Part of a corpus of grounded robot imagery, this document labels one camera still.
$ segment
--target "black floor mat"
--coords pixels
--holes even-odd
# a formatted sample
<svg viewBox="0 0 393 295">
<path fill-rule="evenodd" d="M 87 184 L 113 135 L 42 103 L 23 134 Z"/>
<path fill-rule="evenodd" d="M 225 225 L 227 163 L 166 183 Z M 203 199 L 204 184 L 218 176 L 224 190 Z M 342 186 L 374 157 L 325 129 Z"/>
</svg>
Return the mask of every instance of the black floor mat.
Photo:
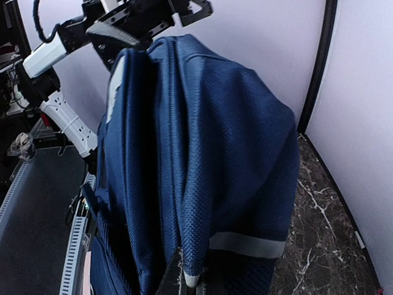
<svg viewBox="0 0 393 295">
<path fill-rule="evenodd" d="M 0 294 L 58 294 L 84 162 L 74 148 L 37 152 L 0 240 Z"/>
</svg>

